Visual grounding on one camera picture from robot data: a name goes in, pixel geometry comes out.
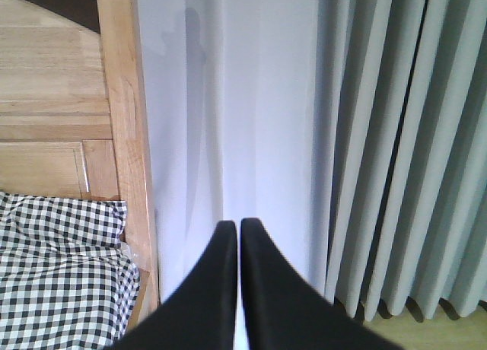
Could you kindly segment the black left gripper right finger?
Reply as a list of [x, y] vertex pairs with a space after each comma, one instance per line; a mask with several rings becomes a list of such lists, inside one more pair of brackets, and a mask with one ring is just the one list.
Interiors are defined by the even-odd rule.
[[398, 349], [339, 312], [282, 255], [258, 218], [240, 224], [241, 294], [251, 349]]

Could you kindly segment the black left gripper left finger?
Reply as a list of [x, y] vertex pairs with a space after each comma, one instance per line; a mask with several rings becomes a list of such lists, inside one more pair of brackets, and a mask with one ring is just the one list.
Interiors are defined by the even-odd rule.
[[237, 309], [237, 232], [217, 223], [180, 286], [111, 349], [232, 349]]

